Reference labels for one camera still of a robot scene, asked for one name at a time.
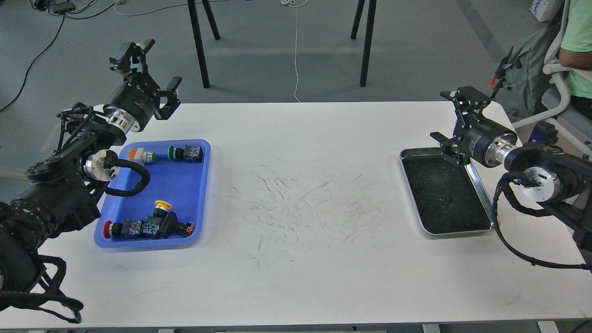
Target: black robotic arm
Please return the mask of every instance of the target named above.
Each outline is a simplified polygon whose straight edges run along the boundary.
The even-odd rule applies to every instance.
[[[498,183],[492,215],[496,232],[506,247],[533,265],[592,269],[590,265],[555,264],[519,253],[503,238],[497,221],[497,200],[503,193],[511,206],[521,213],[554,215],[574,230],[574,240],[579,248],[592,251],[592,163],[565,153],[552,142],[516,146],[515,132],[483,115],[483,109],[491,100],[473,87],[443,91],[440,95],[454,103],[457,118],[452,138],[439,132],[430,134],[439,142],[442,157],[455,165],[466,165],[473,159],[488,168],[503,165],[508,170]],[[510,183],[520,185],[524,194],[542,209],[522,206]],[[587,196],[583,205],[578,207],[567,202],[578,195]]]
[[[62,132],[50,158],[26,172],[31,187],[8,204],[0,203],[0,310],[9,306],[43,310],[64,320],[80,323],[82,303],[60,290],[66,263],[61,258],[38,255],[47,238],[80,230],[100,217],[97,202],[103,194],[133,196],[148,185],[150,174],[139,164],[118,159],[110,150],[122,145],[130,131],[142,131],[154,115],[166,120],[180,105],[176,89],[181,77],[174,77],[161,90],[148,73],[146,53],[154,40],[126,43],[110,58],[110,69],[123,75],[102,111],[82,103],[58,114]],[[160,99],[166,98],[161,107]],[[64,142],[65,133],[69,138]],[[131,190],[109,188],[119,168],[131,168],[141,180]],[[50,277],[46,264],[57,267]],[[40,285],[44,293],[31,293]],[[60,302],[73,312],[67,318],[41,305]]]

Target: gray floor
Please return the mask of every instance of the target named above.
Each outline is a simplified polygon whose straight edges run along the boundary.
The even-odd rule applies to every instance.
[[[296,26],[297,96],[302,102],[430,101],[440,100],[442,90],[463,85],[489,93],[487,84],[504,51],[518,37],[544,26],[528,11],[530,0],[378,1],[368,86],[360,88],[364,20],[358,39],[349,38],[357,1],[308,2],[297,10],[281,6],[279,0],[213,2],[219,41],[212,38],[198,7],[210,89],[201,87],[186,7],[138,17],[123,17],[111,9],[88,20],[66,19],[55,44],[33,66],[20,98],[0,114],[0,171],[23,172],[49,156],[57,144],[52,133],[57,112],[77,101],[107,102],[121,81],[109,71],[108,58],[124,42],[156,40],[147,56],[150,73],[161,86],[172,76],[182,76],[179,97],[184,103],[295,102]],[[80,16],[110,3],[100,0]],[[164,3],[127,0],[118,9],[138,13]],[[27,66],[51,41],[60,22],[60,17],[32,10],[27,1],[0,2],[0,107],[16,95]],[[0,200],[8,201],[25,188],[25,182],[0,179]],[[577,324],[558,326],[568,332]],[[389,331],[420,332],[421,327],[397,326]],[[442,332],[538,329],[533,322],[512,322],[443,325]]]

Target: silver metal joint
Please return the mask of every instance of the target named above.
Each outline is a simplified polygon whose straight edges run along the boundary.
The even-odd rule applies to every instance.
[[[87,177],[98,181],[110,181],[117,176],[120,169],[118,166],[109,169],[104,167],[107,152],[107,149],[101,149],[86,159],[82,170]]]
[[[518,148],[511,142],[515,138],[514,134],[504,133],[493,139],[485,151],[485,162],[487,165],[490,167],[496,167],[500,164],[504,164],[508,154]]]
[[[557,174],[540,166],[528,168],[524,173],[539,183],[537,187],[523,187],[524,194],[536,202],[545,202],[557,197],[561,192],[561,182]]]
[[[124,110],[118,107],[108,106],[105,107],[105,112],[110,115],[107,123],[119,128],[123,131],[123,133],[127,134],[127,132],[129,131],[140,131],[140,125],[138,124],[136,119]]]

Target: green shirt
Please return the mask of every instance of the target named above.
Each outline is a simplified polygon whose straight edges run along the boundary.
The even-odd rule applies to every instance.
[[[571,0],[561,48],[573,52],[592,51],[592,0]],[[571,95],[592,98],[592,82],[581,75],[569,72],[565,83]]]

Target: blue tray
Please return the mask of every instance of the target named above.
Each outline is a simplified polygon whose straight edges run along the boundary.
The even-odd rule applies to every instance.
[[[201,163],[187,163],[184,161],[169,161],[167,151],[170,146],[184,148],[185,145],[200,145],[204,153]],[[101,248],[129,248],[129,247],[161,247],[187,244],[194,241],[201,231],[201,221],[204,217],[205,187],[208,180],[208,166],[210,164],[210,144],[205,140],[173,140],[134,142],[121,150],[120,158],[127,159],[127,153],[133,149],[143,147],[147,151],[155,152],[158,160],[154,164],[144,167],[150,172],[150,184],[133,197],[106,196],[101,209],[101,217],[95,228],[95,243]],[[120,190],[133,188],[140,176],[128,168],[122,168],[109,187]],[[154,201],[164,200],[173,205],[172,211],[177,214],[179,222],[192,223],[195,230],[189,237],[171,235],[168,239],[146,238],[114,238],[103,236],[103,226],[110,220],[123,222],[124,219],[145,220],[152,215]]]

